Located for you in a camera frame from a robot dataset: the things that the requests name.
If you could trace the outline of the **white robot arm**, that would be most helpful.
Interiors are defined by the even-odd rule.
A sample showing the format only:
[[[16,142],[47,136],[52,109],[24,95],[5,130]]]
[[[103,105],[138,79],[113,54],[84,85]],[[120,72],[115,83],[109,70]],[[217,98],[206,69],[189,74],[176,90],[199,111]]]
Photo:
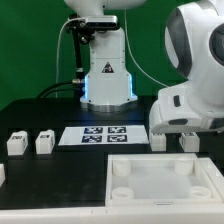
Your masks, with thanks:
[[[90,42],[90,71],[81,106],[115,112],[135,103],[125,67],[125,34],[106,10],[126,10],[147,0],[64,0],[78,14]],[[165,46],[187,80],[163,88],[149,113],[152,133],[224,131],[224,0],[200,0],[175,8],[165,27]]]

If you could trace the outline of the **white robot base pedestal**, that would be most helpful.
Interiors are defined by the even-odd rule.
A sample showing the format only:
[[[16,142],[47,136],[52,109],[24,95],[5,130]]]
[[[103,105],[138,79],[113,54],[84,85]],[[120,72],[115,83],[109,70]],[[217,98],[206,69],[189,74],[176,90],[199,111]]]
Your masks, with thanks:
[[[125,33],[122,28],[95,32],[90,42],[90,70],[84,78],[81,107],[97,112],[118,112],[137,103],[132,75],[125,66]]]

